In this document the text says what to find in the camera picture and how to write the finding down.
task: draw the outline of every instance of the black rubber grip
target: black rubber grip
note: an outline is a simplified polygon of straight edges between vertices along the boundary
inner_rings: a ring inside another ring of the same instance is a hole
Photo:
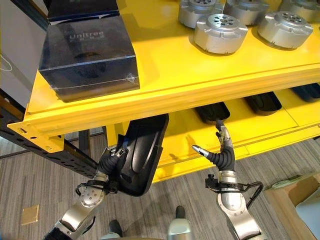
[[[48,232],[47,235],[44,236],[43,240],[73,240],[66,234],[64,234],[62,231],[60,231],[59,228],[54,227],[50,232]]]
[[[98,170],[104,174],[110,175],[115,167],[119,158],[115,155],[113,156],[102,156],[99,161]]]
[[[235,152],[231,147],[224,147],[221,153],[210,152],[207,159],[215,164],[219,171],[235,171]]]

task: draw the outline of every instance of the white cable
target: white cable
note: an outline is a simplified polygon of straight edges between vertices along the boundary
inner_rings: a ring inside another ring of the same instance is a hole
[[[11,66],[10,62],[8,62],[8,60],[5,59],[5,57],[2,56],[2,54],[0,54],[0,57],[1,57],[3,60],[5,60],[6,63],[10,66],[10,69],[3,69],[3,68],[0,67],[0,70],[1,70],[1,71],[5,71],[5,72],[11,72],[11,71],[12,71],[12,66]]]

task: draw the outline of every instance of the yellow shelf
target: yellow shelf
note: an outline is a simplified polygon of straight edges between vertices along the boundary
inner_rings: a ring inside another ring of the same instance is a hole
[[[320,24],[313,24],[311,36],[295,50],[267,46],[251,27],[236,53],[216,55],[192,43],[193,30],[177,21],[178,1],[117,3],[136,53],[140,89],[64,103],[38,73],[24,120],[10,124],[11,129],[28,139],[37,137],[30,140],[57,152],[62,146],[58,135],[320,79]],[[275,10],[280,1],[269,3]]]
[[[276,91],[282,109],[269,116],[252,112],[243,98],[225,101],[230,117],[227,126],[237,159],[250,157],[320,135],[320,101],[307,103],[290,89]],[[129,122],[107,126],[108,144],[125,134]],[[163,151],[154,182],[212,167],[191,146],[197,144],[218,152],[220,144],[212,125],[201,122],[194,109],[169,114]]]

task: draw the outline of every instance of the silver motor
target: silver motor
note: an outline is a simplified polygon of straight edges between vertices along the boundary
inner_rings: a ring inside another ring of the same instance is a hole
[[[182,0],[179,7],[178,20],[189,28],[195,28],[202,16],[220,14],[222,5],[216,0]]]
[[[268,8],[269,4],[262,0],[227,0],[223,13],[239,19],[244,25],[256,25]]]
[[[278,11],[265,15],[257,31],[262,38],[275,46],[295,49],[306,41],[313,28],[301,16]]]
[[[320,22],[320,2],[317,0],[282,0],[278,11],[288,11],[307,22]]]
[[[210,53],[230,54],[240,48],[247,32],[248,28],[235,17],[213,14],[199,18],[194,42]]]

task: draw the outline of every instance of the perforated metal upright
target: perforated metal upright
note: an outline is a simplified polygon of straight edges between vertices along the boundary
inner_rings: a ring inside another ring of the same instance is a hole
[[[12,97],[0,89],[0,136],[10,142],[25,148],[45,159],[48,159],[62,167],[68,168],[78,174],[93,178],[98,164],[87,154],[75,147],[72,143],[64,140],[63,150],[49,153],[28,139],[12,131],[7,124],[21,122],[24,119],[26,109],[16,102]],[[88,143],[80,141],[84,149],[90,149]]]

